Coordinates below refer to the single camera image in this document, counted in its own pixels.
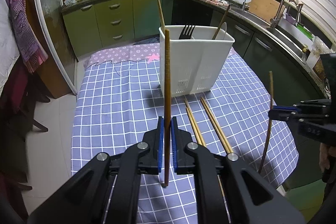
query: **chopstick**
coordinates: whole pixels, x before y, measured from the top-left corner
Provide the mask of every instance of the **chopstick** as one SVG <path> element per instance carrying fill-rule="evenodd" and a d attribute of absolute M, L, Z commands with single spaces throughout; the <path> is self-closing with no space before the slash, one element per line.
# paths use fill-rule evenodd
<path fill-rule="evenodd" d="M 274 95 L 274 89 L 273 89 L 273 73 L 272 71 L 269 71 L 269 88 L 270 88 L 270 99 L 271 102 L 269 103 L 269 109 L 271 110 L 273 108 L 273 95 Z M 268 118 L 268 128 L 267 128 L 267 133 L 266 133 L 266 140 L 265 140 L 265 146 L 264 146 L 264 151 L 262 152 L 262 157 L 261 157 L 261 162 L 260 162 L 260 166 L 259 166 L 259 170 L 258 173 L 260 174 L 263 166 L 264 166 L 264 162 L 265 162 L 265 158 L 266 158 L 266 154 L 267 154 L 267 149 L 268 149 L 268 144 L 269 144 L 269 138 L 271 136 L 271 128 L 272 128 L 272 119 Z"/>
<path fill-rule="evenodd" d="M 229 4 L 229 5 L 227 6 L 227 8 L 226 8 L 226 11 L 225 11 L 225 13 L 224 13 L 224 15 L 223 15 L 223 17 L 222 17 L 222 20 L 220 21 L 220 24 L 219 24 L 217 30 L 215 31 L 215 34 L 214 34 L 213 37 L 212 37 L 212 40 L 215 40 L 216 36 L 218 35 L 219 30 L 221 29 L 221 27 L 222 27 L 222 25 L 223 25 L 223 23 L 224 23 L 224 21 L 225 21 L 225 18 L 226 18 L 226 16 L 227 16 L 227 13 L 229 12 L 229 9 L 230 9 L 230 4 Z"/>
<path fill-rule="evenodd" d="M 222 143 L 222 146 L 225 150 L 225 152 L 227 154 L 229 153 L 233 153 L 233 149 L 231 147 L 231 145 L 229 144 L 226 136 L 224 135 L 223 133 L 223 130 L 221 128 L 221 126 L 219 125 L 219 123 L 217 122 L 216 118 L 215 118 L 215 115 L 212 113 L 211 109 L 209 108 L 208 104 L 206 103 L 206 101 L 203 99 L 203 97 L 201 97 L 201 103 L 205 109 L 205 112 L 207 113 L 208 117 L 209 117 L 209 120 L 220 140 L 220 142 Z"/>
<path fill-rule="evenodd" d="M 162 13 L 160 0 L 157 0 L 157 6 L 159 8 L 159 14 L 160 14 L 160 20 L 161 20 L 161 30 L 163 31 L 163 33 L 165 33 L 165 21 L 163 19 L 163 13 Z"/>
<path fill-rule="evenodd" d="M 169 184 L 170 160 L 170 119 L 171 119 L 171 93 L 170 93 L 170 39 L 169 30 L 165 30 L 165 84 L 164 84 L 164 140 L 165 140 L 165 175 L 162 187 Z"/>
<path fill-rule="evenodd" d="M 205 141 L 203 139 L 203 136 L 201 134 L 201 131 L 200 131 L 200 129 L 199 129 L 198 125 L 197 125 L 197 122 L 195 120 L 195 117 L 194 117 L 194 115 L 193 115 L 193 113 L 191 111 L 191 108 L 190 108 L 190 105 L 189 105 L 187 99 L 184 99 L 184 103 L 186 105 L 185 109 L 187 111 L 187 115 L 188 115 L 188 118 L 190 120 L 191 127 L 192 127 L 192 129 L 194 131 L 194 135 L 195 135 L 195 138 L 197 140 L 197 143 L 200 144 L 200 145 L 203 145 L 204 147 L 207 147 L 207 145 L 206 145 L 206 143 L 205 143 Z M 219 175 L 217 177 L 218 177 L 218 182 L 219 182 L 219 186 L 220 186 L 222 195 L 224 197 L 224 190 L 223 190 L 223 186 L 222 186 L 222 182 L 221 182 L 221 177 Z"/>

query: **blue plaid tablecloth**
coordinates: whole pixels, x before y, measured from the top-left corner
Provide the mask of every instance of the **blue plaid tablecloth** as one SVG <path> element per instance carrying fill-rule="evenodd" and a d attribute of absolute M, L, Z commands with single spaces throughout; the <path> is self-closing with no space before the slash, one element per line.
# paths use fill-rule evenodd
<path fill-rule="evenodd" d="M 97 153 L 122 153 L 142 140 L 144 132 L 156 128 L 163 116 L 159 85 L 160 62 L 146 60 L 103 63 L 89 67 L 78 94 L 73 122 L 72 173 Z M 233 54 L 226 59 L 210 92 L 186 96 L 208 149 L 225 155 L 224 149 L 203 109 L 203 96 L 216 116 L 233 150 L 249 165 L 259 167 L 268 126 L 269 94 L 245 61 Z M 171 114 L 179 128 L 189 131 L 184 96 L 172 99 Z M 278 187 L 294 170 L 298 152 L 284 122 L 273 121 L 265 166 L 261 175 Z M 192 175 L 173 173 L 162 188 L 159 176 L 142 175 L 138 223 L 197 223 Z"/>

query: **wooden cutting board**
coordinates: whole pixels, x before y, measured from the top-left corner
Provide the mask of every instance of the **wooden cutting board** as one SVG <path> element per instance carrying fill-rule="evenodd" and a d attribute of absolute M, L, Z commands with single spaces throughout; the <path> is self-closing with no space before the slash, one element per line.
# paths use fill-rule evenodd
<path fill-rule="evenodd" d="M 252 0 L 249 5 L 250 13 L 253 13 L 261 19 L 265 20 L 266 22 L 271 23 L 270 19 L 275 17 L 280 2 L 276 0 Z"/>

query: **metal screw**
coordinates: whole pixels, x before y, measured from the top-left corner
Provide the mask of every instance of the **metal screw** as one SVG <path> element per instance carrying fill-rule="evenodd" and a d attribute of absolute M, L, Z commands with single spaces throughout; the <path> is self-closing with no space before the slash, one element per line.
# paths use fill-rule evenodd
<path fill-rule="evenodd" d="M 238 160 L 238 155 L 236 153 L 229 153 L 227 154 L 227 158 L 231 161 L 236 161 Z"/>
<path fill-rule="evenodd" d="M 100 161 L 104 161 L 104 160 L 106 160 L 107 159 L 107 154 L 106 153 L 99 153 L 98 155 L 97 155 L 97 160 L 100 160 Z"/>
<path fill-rule="evenodd" d="M 195 150 L 198 147 L 198 144 L 192 142 L 192 143 L 188 143 L 187 146 L 188 146 L 189 149 Z"/>
<path fill-rule="evenodd" d="M 139 149 L 142 149 L 142 150 L 146 149 L 148 147 L 148 143 L 146 143 L 146 142 L 140 142 L 140 143 L 138 143 L 137 147 Z"/>

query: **drawer handle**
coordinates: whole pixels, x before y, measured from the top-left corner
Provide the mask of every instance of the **drawer handle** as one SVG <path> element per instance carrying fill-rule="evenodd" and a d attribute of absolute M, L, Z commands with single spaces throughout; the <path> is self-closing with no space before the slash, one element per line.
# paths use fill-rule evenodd
<path fill-rule="evenodd" d="M 121 22 L 121 19 L 110 22 L 112 25 L 118 25 Z"/>
<path fill-rule="evenodd" d="M 112 37 L 113 39 L 119 39 L 119 38 L 122 38 L 124 35 L 121 34 L 121 35 L 118 35 L 117 37 Z"/>
<path fill-rule="evenodd" d="M 236 28 L 238 31 L 242 32 L 243 34 L 251 35 L 249 32 L 243 30 L 241 27 L 239 27 L 239 26 L 237 26 L 237 25 L 235 25 L 235 28 Z"/>
<path fill-rule="evenodd" d="M 113 5 L 110 5 L 109 8 L 110 9 L 116 9 L 116 8 L 119 8 L 120 4 L 113 4 Z"/>
<path fill-rule="evenodd" d="M 272 48 L 270 48 L 269 46 L 267 46 L 264 42 L 262 42 L 259 38 L 255 37 L 255 41 L 257 41 L 262 47 L 264 47 L 266 50 L 268 51 L 272 51 Z"/>
<path fill-rule="evenodd" d="M 81 10 L 82 11 L 85 11 L 85 10 L 88 10 L 92 7 L 92 4 L 91 5 L 88 5 L 88 6 L 85 6 L 85 7 L 82 7 Z"/>

